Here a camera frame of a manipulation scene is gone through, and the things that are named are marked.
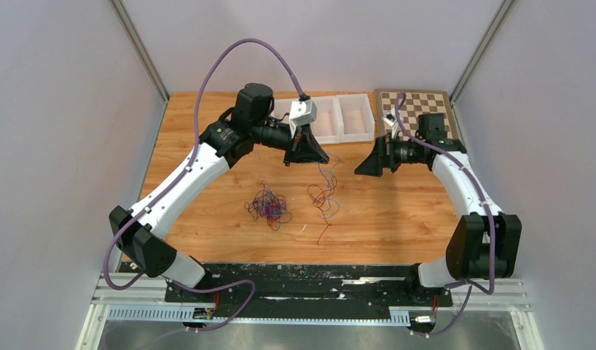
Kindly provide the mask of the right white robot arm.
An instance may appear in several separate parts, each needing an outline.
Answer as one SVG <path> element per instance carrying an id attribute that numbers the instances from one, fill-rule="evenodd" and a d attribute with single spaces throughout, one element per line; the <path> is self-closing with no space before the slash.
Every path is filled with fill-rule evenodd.
<path id="1" fill-rule="evenodd" d="M 417 276 L 405 284 L 405 294 L 414 304 L 424 304 L 434 287 L 452 287 L 472 279 L 489 282 L 510 277 L 517 261 L 522 223 L 506 214 L 488 196 L 471 168 L 466 148 L 450 139 L 444 115 L 422 114 L 415 133 L 403 129 L 394 112 L 383 120 L 391 131 L 375 139 L 367 158 L 355 174 L 381 177 L 384 170 L 397 171 L 403 164 L 424 164 L 444 185 L 459 222 L 444 256 L 417 267 Z"/>

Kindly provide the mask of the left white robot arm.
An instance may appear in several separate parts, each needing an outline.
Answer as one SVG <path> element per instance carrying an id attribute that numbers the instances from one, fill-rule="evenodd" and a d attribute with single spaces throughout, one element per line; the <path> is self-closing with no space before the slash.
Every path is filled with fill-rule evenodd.
<path id="1" fill-rule="evenodd" d="M 114 237 L 109 247 L 118 248 L 148 277 L 161 276 L 184 288 L 193 301 L 208 299 L 212 283 L 206 269 L 165 241 L 188 205 L 257 144 L 283 151 L 285 166 L 329 162 L 311 130 L 317 115 L 313 99 L 302 94 L 292 102 L 286 122 L 272 117 L 274 107 L 270 87 L 249 83 L 241 89 L 235 105 L 196 138 L 190 153 L 160 185 L 129 209 L 116 206 L 110 212 Z"/>

